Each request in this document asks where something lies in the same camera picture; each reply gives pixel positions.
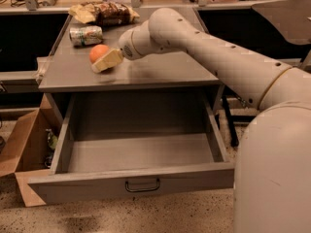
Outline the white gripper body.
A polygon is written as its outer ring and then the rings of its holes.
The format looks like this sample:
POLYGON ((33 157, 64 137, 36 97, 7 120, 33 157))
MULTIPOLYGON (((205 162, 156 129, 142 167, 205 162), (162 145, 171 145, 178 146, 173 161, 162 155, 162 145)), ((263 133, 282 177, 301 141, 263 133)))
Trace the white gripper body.
POLYGON ((134 44, 132 42, 132 30, 125 31, 119 38, 119 46, 121 49, 122 55, 129 60, 135 60, 140 57, 140 54, 134 48, 134 44))

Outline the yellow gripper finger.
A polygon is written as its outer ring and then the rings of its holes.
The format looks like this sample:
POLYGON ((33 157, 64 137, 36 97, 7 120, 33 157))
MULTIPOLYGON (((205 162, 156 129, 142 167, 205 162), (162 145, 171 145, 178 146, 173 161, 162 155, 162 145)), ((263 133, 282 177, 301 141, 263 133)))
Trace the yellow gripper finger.
POLYGON ((123 55, 120 50, 109 49, 104 55, 99 57, 94 63, 91 63, 91 69, 95 73, 100 73, 113 68, 123 61, 123 55))

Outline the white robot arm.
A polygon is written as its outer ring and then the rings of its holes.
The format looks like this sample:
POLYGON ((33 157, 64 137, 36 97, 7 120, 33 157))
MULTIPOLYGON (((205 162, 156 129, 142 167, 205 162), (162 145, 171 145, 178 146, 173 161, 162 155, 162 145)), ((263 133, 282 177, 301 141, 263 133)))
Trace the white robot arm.
POLYGON ((259 115, 242 136, 234 170, 234 233, 311 233, 311 76, 194 28, 173 9, 153 12, 117 48, 89 54, 101 72, 124 59, 181 50, 259 115))

